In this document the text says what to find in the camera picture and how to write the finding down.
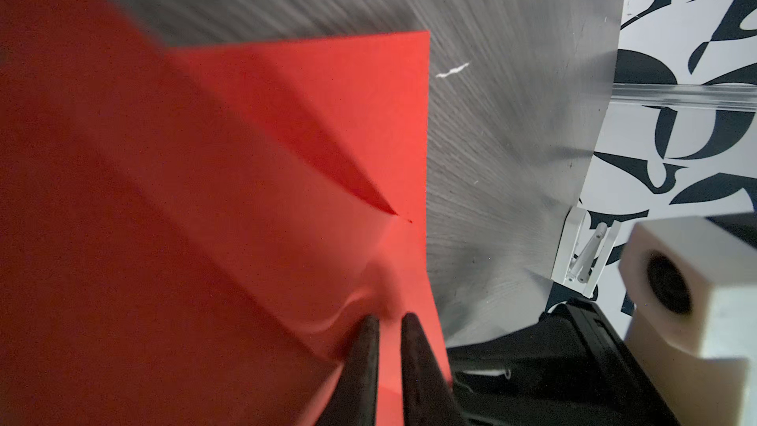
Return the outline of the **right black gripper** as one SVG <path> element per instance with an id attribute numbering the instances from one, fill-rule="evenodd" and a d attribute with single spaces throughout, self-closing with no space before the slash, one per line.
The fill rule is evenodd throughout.
<path id="1" fill-rule="evenodd" d="M 599 305 L 572 299 L 525 329 L 447 352 L 471 425 L 675 425 Z"/>

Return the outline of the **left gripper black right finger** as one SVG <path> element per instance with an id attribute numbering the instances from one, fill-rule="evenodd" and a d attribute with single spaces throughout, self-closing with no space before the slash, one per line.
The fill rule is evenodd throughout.
<path id="1" fill-rule="evenodd" d="M 466 421 L 414 313 L 407 313 L 401 321 L 400 358 L 404 425 L 465 426 Z"/>

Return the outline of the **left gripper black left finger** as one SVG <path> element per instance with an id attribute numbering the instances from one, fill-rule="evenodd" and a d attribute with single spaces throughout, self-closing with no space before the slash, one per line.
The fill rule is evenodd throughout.
<path id="1" fill-rule="evenodd" d="M 379 361 L 380 321 L 366 316 L 317 426 L 376 424 Z"/>

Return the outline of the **red square paper sheet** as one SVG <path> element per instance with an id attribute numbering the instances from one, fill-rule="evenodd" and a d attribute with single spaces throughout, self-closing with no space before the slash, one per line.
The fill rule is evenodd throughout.
<path id="1" fill-rule="evenodd" d="M 451 371 L 426 268 L 430 36 L 166 49 L 1 0 L 1 421 L 317 425 L 366 316 Z"/>

